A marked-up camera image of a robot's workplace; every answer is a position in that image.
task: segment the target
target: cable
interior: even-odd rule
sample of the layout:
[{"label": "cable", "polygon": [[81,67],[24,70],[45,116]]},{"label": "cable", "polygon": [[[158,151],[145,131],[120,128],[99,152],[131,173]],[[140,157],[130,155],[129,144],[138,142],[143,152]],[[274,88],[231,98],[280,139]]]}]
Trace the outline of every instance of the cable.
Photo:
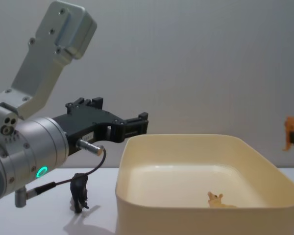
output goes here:
[{"label": "cable", "polygon": [[84,173],[84,174],[82,174],[82,175],[80,175],[80,176],[78,176],[76,178],[60,181],[58,183],[50,182],[48,184],[41,185],[39,187],[33,188],[33,189],[27,191],[27,199],[35,197],[35,196],[37,196],[37,195],[39,195],[39,194],[41,194],[43,192],[46,192],[46,191],[48,191],[48,190],[50,190],[50,189],[52,189],[52,188],[54,188],[54,187],[56,187],[58,185],[62,185],[62,184],[68,183],[68,182],[72,182],[74,180],[78,180],[79,178],[84,177],[85,175],[90,175],[90,174],[94,173],[96,170],[98,170],[103,165],[104,161],[106,160],[106,156],[107,156],[107,151],[106,151],[105,148],[103,148],[103,157],[101,159],[101,162],[94,169],[92,169],[91,171],[88,171],[88,172],[86,172],[86,173]]}]

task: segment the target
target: gray wall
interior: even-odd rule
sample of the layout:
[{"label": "gray wall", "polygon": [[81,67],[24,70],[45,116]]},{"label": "gray wall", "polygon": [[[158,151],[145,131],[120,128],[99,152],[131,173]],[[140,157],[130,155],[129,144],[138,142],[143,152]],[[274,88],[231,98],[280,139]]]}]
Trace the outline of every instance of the gray wall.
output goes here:
[{"label": "gray wall", "polygon": [[[0,0],[0,91],[50,2]],[[149,133],[234,135],[276,165],[294,166],[294,148],[282,151],[283,122],[294,115],[294,0],[70,2],[84,6],[98,29],[35,116],[102,96],[104,108],[122,118],[149,112]],[[106,147],[106,166],[117,166],[124,143]],[[80,152],[65,166],[96,163]]]}]

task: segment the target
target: black toy animal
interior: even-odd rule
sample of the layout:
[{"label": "black toy animal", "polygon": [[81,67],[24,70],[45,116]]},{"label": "black toy animal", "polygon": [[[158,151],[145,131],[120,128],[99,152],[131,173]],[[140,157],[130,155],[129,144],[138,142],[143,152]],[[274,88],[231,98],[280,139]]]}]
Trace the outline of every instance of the black toy animal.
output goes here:
[{"label": "black toy animal", "polygon": [[79,179],[72,180],[70,183],[70,190],[74,200],[75,213],[81,213],[82,208],[79,206],[79,203],[82,207],[89,209],[87,206],[87,189],[86,184],[88,181],[88,176],[84,173],[76,173],[72,179],[79,177]]}]

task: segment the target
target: green indicator light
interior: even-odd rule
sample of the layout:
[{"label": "green indicator light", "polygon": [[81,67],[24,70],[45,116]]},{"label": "green indicator light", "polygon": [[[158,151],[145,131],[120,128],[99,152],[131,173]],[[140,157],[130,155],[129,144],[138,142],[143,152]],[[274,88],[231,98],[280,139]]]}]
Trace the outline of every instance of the green indicator light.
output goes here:
[{"label": "green indicator light", "polygon": [[37,178],[42,177],[43,175],[45,175],[45,174],[47,173],[47,171],[48,171],[48,167],[43,166],[43,167],[40,168],[39,171],[37,172],[36,177],[37,177]]}]

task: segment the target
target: black cable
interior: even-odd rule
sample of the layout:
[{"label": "black cable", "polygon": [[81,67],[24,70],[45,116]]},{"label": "black cable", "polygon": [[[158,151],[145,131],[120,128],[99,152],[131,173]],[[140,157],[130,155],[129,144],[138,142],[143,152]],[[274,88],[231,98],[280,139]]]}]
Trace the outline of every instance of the black cable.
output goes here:
[{"label": "black cable", "polygon": [[103,157],[101,159],[101,162],[94,169],[92,169],[91,171],[88,171],[88,172],[86,172],[86,173],[84,173],[84,174],[82,174],[82,175],[80,175],[80,176],[78,176],[76,178],[71,178],[71,179],[68,179],[68,180],[60,181],[58,183],[56,183],[56,182],[50,182],[48,184],[45,184],[45,185],[41,185],[39,187],[36,187],[36,188],[34,188],[32,190],[36,192],[36,196],[37,196],[37,195],[39,195],[39,194],[41,194],[43,192],[46,192],[46,191],[48,191],[48,190],[50,190],[50,189],[52,189],[52,188],[54,188],[54,187],[56,187],[58,185],[62,185],[62,184],[68,183],[68,182],[72,182],[74,180],[78,180],[79,178],[82,178],[85,175],[90,175],[90,174],[94,173],[96,170],[98,170],[103,165],[104,161],[106,160],[106,156],[107,156],[107,151],[104,148],[103,149]]}]

